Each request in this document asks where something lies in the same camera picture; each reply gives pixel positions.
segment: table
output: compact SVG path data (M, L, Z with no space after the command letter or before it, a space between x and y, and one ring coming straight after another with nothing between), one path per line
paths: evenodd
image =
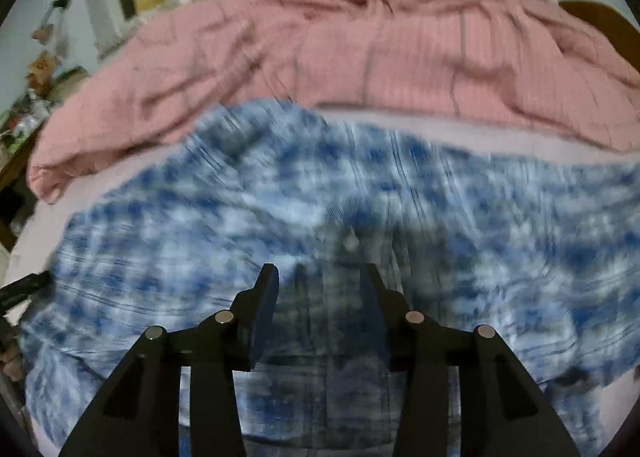
M39 131L40 128L31 133L27 140L25 140L25 142L20 145L20 148L12 155L7 164L0 170L0 191L7 186L11 186L27 168L27 163L36 145ZM14 249L16 240L17 238L9 228L9 225L0 220L0 244L4 246L4 249L11 252L11 250Z

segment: clothes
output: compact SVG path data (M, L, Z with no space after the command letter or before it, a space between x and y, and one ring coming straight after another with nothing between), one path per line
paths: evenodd
M632 164L473 155L291 103L219 107L69 221L52 297L20 323L28 409L62 444L147 326L196 325L272 262L274 333L235 374L244 434L261 455L389 455L402 376L370 347L354 268L374 262L442 325L494 326L596 455L599 388L640 361L639 190ZM187 391L185 373L183 424Z
M548 0L202 0L156 15L54 113L30 188L53 202L211 105L258 97L640 146L640 74Z

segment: pink sheet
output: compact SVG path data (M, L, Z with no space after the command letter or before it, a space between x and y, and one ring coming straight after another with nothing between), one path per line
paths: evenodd
M547 0L203 0L157 15L54 113L31 190L53 202L214 103L257 97L640 142L640 74Z

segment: bed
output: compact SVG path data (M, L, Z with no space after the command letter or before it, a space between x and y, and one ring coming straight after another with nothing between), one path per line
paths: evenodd
M624 0L597 1L608 4L623 15L632 26L638 28L638 23ZM479 153L524 154L559 164L640 162L640 153L614 153L575 140L526 130L470 124L441 117L398 116L374 108L355 110L336 106L322 108L317 112L328 121L349 120L404 130L427 140ZM129 180L144 167L161 162L176 148L175 145L160 146L129 155L97 174L74 179L55 204L39 202L11 254L5 283L46 269L60 241L66 222L75 211L88 207L92 202L100 199L107 190ZM25 307L21 306L13 310L11 320L17 322ZM608 439L611 439L620 428L639 393L640 381L634 379L634 371L629 371L604 390L600 417ZM47 439L42 429L35 425L33 431L43 455L46 457L56 455L58 449Z

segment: metal pin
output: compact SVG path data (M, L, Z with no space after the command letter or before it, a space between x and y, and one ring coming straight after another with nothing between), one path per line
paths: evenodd
M229 323L234 319L234 314L227 310L218 311L213 318L215 318L218 323Z
M493 338L495 336L495 329L491 325L481 325L478 327L478 334L482 338Z
M162 327L158 325L154 325L153 327L149 327L145 331L145 337L148 340L157 340L160 336L162 336Z
M404 318L409 322L409 323L422 323L424 322L424 314L422 314L420 311L409 311L407 314L404 315Z

